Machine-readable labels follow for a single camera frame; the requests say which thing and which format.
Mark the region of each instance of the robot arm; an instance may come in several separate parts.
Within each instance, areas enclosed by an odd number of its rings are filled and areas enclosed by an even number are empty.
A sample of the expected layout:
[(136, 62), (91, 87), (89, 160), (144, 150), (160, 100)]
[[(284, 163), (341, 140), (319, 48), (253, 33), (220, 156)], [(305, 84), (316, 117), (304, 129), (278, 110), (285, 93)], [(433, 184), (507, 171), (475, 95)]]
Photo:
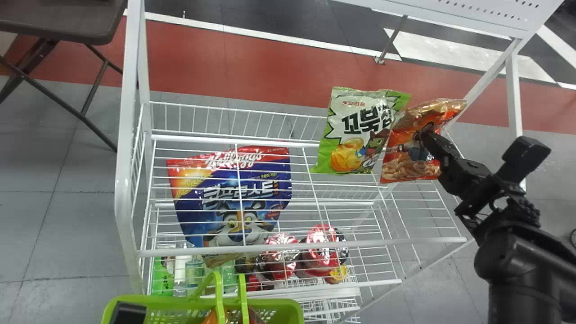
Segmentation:
[[(454, 212), (479, 245), (474, 268), (490, 284), (488, 322), (576, 323), (576, 251), (540, 229), (540, 211), (519, 185), (550, 148), (518, 137), (493, 174), (433, 131), (421, 132), (420, 138), (440, 161), (440, 184), (462, 199)], [(500, 198), (506, 198), (503, 209), (494, 206)], [(478, 213), (486, 205), (492, 213), (481, 219)]]

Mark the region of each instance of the wire basket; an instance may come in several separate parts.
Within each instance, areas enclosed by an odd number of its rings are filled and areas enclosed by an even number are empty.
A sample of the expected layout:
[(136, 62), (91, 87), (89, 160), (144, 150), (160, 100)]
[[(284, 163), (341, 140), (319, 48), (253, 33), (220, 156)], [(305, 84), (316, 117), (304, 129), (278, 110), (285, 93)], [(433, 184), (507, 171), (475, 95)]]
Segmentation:
[[(215, 296), (201, 298), (202, 291), (212, 283), (216, 290)], [(255, 310), (266, 324), (304, 323), (302, 308), (291, 299), (247, 299), (246, 280), (243, 274), (238, 277), (237, 298), (223, 298), (222, 277), (216, 271), (211, 272), (187, 298), (118, 296), (106, 306), (101, 324), (112, 323), (113, 312), (118, 302), (145, 306), (146, 317), (143, 324), (200, 324), (212, 310), (216, 312), (218, 324), (249, 324), (248, 306)]]

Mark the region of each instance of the green snack bag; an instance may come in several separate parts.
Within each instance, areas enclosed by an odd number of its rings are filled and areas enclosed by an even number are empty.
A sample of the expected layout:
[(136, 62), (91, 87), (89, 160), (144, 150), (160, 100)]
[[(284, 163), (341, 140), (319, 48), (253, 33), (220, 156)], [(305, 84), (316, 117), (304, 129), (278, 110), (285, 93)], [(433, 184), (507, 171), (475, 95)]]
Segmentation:
[(172, 296), (175, 257), (155, 257), (152, 271), (152, 295)]
[(409, 99), (409, 93), (394, 90), (332, 88), (318, 160), (310, 171), (370, 173), (388, 142), (395, 114)]

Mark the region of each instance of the orange snack bag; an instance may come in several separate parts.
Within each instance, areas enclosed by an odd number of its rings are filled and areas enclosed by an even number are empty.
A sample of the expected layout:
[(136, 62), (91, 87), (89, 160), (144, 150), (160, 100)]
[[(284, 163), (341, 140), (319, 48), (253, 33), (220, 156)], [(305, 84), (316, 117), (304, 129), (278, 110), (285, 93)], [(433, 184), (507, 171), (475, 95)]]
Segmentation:
[(429, 129), (439, 134), (466, 105), (466, 100), (440, 98), (401, 110), (382, 161), (380, 182), (437, 179), (440, 162), (423, 146), (419, 135)]

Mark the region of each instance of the red candy package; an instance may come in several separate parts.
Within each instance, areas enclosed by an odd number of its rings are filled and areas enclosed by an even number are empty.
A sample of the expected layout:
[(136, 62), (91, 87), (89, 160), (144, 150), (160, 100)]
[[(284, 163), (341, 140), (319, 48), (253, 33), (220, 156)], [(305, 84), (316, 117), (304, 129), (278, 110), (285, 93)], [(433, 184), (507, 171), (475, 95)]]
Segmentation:
[[(308, 231), (306, 243), (324, 243), (345, 241), (338, 229), (327, 224), (318, 224)], [(302, 252), (297, 262), (296, 276), (301, 279), (326, 277), (330, 271), (344, 264), (348, 258), (348, 248), (309, 248)]]
[[(290, 244), (298, 240), (288, 233), (278, 233), (266, 239), (265, 244)], [(268, 280), (284, 280), (290, 278), (296, 269), (298, 250), (266, 251), (256, 258), (256, 263), (262, 275)]]
[(437, 134), (467, 105), (466, 100), (435, 99), (401, 110), (390, 134), (382, 161), (381, 183), (416, 179), (437, 179), (440, 162), (420, 141), (420, 133)]

